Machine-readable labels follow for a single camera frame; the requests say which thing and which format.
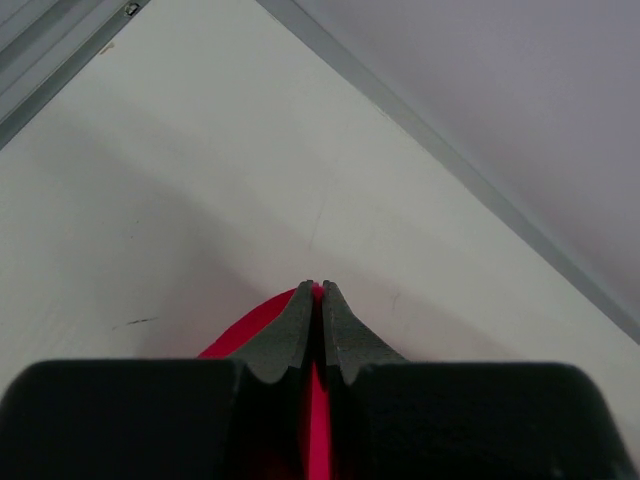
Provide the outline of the pink t shirt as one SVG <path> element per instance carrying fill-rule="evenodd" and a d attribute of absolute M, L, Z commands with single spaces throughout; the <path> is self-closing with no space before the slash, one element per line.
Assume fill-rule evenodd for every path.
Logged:
<path fill-rule="evenodd" d="M 245 392 L 237 479 L 333 476 L 323 295 L 304 281 L 253 308 L 199 354 L 244 361 L 254 382 Z"/>

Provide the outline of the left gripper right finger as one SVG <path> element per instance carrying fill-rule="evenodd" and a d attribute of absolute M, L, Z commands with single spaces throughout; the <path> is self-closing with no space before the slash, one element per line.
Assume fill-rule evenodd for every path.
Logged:
<path fill-rule="evenodd" d="M 563 363 L 412 362 L 322 297 L 339 479 L 631 479 L 595 383 Z"/>

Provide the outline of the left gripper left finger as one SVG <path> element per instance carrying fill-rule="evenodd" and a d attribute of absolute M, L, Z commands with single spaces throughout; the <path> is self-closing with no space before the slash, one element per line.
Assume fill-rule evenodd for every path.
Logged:
<path fill-rule="evenodd" d="M 51 360 L 1 400 L 5 479 L 305 479 L 314 285 L 219 358 Z"/>

